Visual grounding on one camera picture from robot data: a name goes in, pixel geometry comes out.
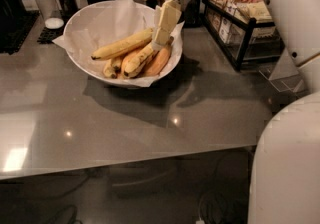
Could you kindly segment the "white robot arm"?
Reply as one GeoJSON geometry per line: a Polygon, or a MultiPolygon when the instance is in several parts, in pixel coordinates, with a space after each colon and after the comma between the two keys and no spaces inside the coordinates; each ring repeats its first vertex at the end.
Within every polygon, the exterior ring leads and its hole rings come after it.
{"type": "Polygon", "coordinates": [[[257,143],[248,224],[320,224],[320,0],[264,0],[309,94],[257,143]]]}

